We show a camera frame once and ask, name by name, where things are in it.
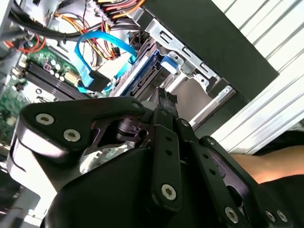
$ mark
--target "ram slot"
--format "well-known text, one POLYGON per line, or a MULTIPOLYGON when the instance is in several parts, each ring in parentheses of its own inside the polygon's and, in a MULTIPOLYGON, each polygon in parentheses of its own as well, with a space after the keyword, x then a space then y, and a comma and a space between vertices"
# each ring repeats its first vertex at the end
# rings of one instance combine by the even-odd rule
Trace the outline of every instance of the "ram slot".
POLYGON ((47 91, 48 93, 54 95, 57 99, 59 99, 61 101, 70 101, 70 100, 73 100, 73 98, 71 98, 68 95, 62 93, 60 90, 58 90, 57 88, 54 88, 53 86, 51 86, 50 84, 48 84, 46 81, 40 79, 36 75, 34 75, 34 74, 30 73, 30 72, 25 72, 24 75, 25 75, 25 78, 29 82, 35 84, 36 86, 38 86, 39 88, 43 89, 44 91, 47 91))
POLYGON ((28 69, 30 73, 36 75, 40 79, 46 81, 48 84, 52 85, 54 88, 60 90, 64 94, 67 94, 73 100, 82 100, 82 99, 89 99, 85 94, 79 92, 76 88, 72 87, 71 85, 67 84, 66 82, 62 82, 57 78, 53 77, 50 73, 42 69, 35 63, 29 63, 28 69))

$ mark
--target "black cable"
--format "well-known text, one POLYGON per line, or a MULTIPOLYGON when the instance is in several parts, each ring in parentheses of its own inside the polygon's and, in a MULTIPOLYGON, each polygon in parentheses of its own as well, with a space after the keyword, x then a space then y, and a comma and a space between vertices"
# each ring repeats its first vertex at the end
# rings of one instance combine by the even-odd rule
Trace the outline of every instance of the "black cable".
MULTIPOLYGON (((33 21, 25 21, 19 18, 19 15, 16 15, 14 11, 10 11, 9 13, 9 19, 13 21, 14 23, 22 26, 25 30, 30 31, 34 34, 43 36, 45 38, 49 39, 55 39, 55 40, 66 40, 66 41, 76 41, 82 34, 80 32, 74 32, 74 33, 61 33, 57 31, 50 30, 48 28, 43 27, 39 23, 33 22, 33 21)), ((98 23, 96 25, 93 25, 89 28, 87 28, 87 31, 94 31, 99 29, 101 26, 101 23, 98 23)), ((117 31, 117 30, 140 30, 138 26, 133 25, 119 25, 119 26, 112 26, 110 27, 110 30, 117 31)))
POLYGON ((123 4, 128 2, 129 0, 121 0, 121 1, 116 1, 114 3, 106 3, 106 4, 102 4, 103 7, 108 7, 108 6, 116 6, 117 4, 123 4))
POLYGON ((125 17, 125 18, 117 18, 116 23, 134 23, 134 21, 131 18, 125 17))
POLYGON ((117 30, 131 30, 131 31, 140 31, 140 28, 137 25, 114 25, 110 27, 111 31, 117 30))
POLYGON ((129 10, 133 9, 134 6, 136 6, 136 4, 133 4, 132 6, 129 6, 129 7, 127 7, 127 8, 123 8, 123 9, 118 9, 118 10, 115 10, 115 11, 111 11, 109 14, 110 14, 110 15, 115 15, 115 14, 118 14, 118 13, 121 13, 121 12, 124 12, 124 11, 129 11, 129 10))

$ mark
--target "skin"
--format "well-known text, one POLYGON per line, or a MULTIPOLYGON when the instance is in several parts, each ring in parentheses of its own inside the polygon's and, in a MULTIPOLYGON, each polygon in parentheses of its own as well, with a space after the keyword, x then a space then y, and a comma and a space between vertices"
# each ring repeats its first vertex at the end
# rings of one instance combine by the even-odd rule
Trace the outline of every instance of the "skin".
POLYGON ((231 156, 258 183, 304 174, 304 146, 288 147, 264 156, 231 156))

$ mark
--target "gray metal panel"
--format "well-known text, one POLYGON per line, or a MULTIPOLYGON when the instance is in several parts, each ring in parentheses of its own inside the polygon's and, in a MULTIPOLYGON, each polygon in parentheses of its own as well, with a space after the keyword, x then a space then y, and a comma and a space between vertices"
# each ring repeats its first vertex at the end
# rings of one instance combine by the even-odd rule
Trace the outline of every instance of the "gray metal panel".
POLYGON ((3 31, 13 0, 1 0, 0 33, 3 31))
POLYGON ((213 0, 280 76, 212 136, 253 154, 304 118, 304 1, 213 0))

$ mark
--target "screw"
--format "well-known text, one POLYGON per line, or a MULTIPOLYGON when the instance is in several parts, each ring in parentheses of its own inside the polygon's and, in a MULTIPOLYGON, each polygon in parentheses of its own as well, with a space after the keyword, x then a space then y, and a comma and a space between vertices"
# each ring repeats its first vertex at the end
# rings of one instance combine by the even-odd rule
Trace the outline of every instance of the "screw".
POLYGON ((41 113, 36 115, 36 121, 43 125, 51 125, 55 121, 55 119, 49 114, 41 113))
POLYGON ((269 210, 265 210, 268 218, 270 218, 271 221, 276 222, 276 218, 275 216, 269 211, 269 210))
POLYGON ((81 138, 81 135, 78 131, 74 129, 67 129, 63 132, 63 137, 69 142, 78 142, 81 138))
POLYGON ((161 192, 162 192, 163 196, 166 197, 168 200, 175 200, 176 199, 176 191, 169 184, 164 184, 161 187, 161 192))
POLYGON ((236 212, 230 208, 230 207, 226 207, 225 208, 225 213, 227 215, 227 217, 234 223, 237 224, 238 223, 238 215, 236 214, 236 212))
POLYGON ((135 107, 135 108, 141 108, 141 106, 139 104, 137 104, 136 102, 132 102, 132 105, 135 107))
POLYGON ((208 138, 207 141, 208 141, 211 145, 213 145, 213 146, 215 145, 215 141, 213 141, 212 139, 209 139, 209 138, 208 138))
POLYGON ((283 212, 281 212, 280 210, 277 211, 278 216, 281 218, 281 220, 283 220, 284 222, 288 222, 287 217, 285 216, 285 214, 283 214, 283 212))
POLYGON ((187 75, 187 72, 184 69, 180 69, 180 71, 187 75))
POLYGON ((189 124, 187 123, 187 121, 182 120, 181 123, 182 123, 184 126, 189 127, 189 124))

